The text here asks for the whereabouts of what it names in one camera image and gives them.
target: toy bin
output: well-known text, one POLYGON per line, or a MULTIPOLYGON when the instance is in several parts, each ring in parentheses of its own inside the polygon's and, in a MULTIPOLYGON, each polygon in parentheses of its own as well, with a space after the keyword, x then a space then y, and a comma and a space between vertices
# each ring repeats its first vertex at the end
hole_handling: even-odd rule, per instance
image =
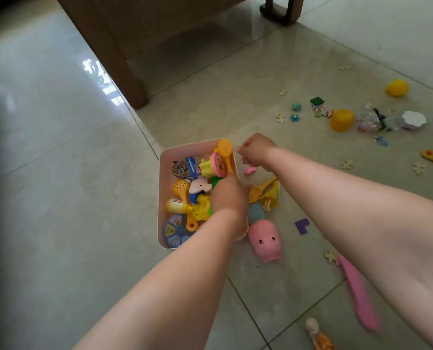
MULTIPOLYGON (((173 161, 184 160, 186 157, 204 157, 210 156, 214 150, 218 147, 220 139, 208 140, 195 142, 193 144, 181 145, 176 147, 167 148, 160 155, 160 181, 159 181, 159 193, 158 193, 158 243, 165 249, 174 249, 167 245, 165 238, 163 237, 163 228, 166 225, 168 219, 173 216, 172 213, 167 212, 166 202, 169 199, 177 199, 178 197, 173 194, 172 186, 173 183, 178 179, 171 173, 171 167, 173 161)), ((236 161, 234 155, 230 157, 231 168, 235 174, 239 177, 236 167, 236 161)))

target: purple block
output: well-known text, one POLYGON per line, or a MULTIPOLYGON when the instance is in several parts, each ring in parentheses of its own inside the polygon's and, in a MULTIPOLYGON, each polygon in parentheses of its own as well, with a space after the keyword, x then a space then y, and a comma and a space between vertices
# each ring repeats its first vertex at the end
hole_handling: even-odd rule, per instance
POLYGON ((303 218, 302 220, 295 222, 296 227, 298 228, 300 235, 305 235, 307 233, 306 226, 309 226, 309 220, 307 218, 303 218))

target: pink toy knife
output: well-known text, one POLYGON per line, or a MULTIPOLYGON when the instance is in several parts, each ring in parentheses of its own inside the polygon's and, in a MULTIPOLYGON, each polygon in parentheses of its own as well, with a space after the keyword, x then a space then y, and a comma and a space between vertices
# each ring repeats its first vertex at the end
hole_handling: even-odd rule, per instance
POLYGON ((377 331, 379 329, 379 318, 375 314, 371 301, 367 297, 361 274, 353 264, 342 255, 338 256, 338 262, 343 268, 348 286, 353 295, 356 315, 365 327, 377 331))

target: pink pig toy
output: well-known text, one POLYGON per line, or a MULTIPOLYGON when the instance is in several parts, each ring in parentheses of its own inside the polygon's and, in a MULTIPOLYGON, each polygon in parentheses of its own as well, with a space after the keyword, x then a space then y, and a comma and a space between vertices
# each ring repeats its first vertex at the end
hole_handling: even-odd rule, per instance
POLYGON ((265 263, 281 257, 281 241, 275 224, 268 220, 257 220, 247 232, 255 254, 265 263))

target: person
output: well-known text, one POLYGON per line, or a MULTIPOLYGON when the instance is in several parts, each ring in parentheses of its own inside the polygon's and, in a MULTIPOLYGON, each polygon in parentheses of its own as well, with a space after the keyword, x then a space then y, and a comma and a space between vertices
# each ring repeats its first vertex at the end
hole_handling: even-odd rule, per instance
MULTIPOLYGON (((433 345, 433 201, 313 162, 260 133, 237 152, 244 164, 273 172, 335 248, 433 345)), ((76 350, 204 348, 231 252, 245 233, 248 191, 228 176, 214 188, 211 206, 202 228, 144 276, 76 350)))

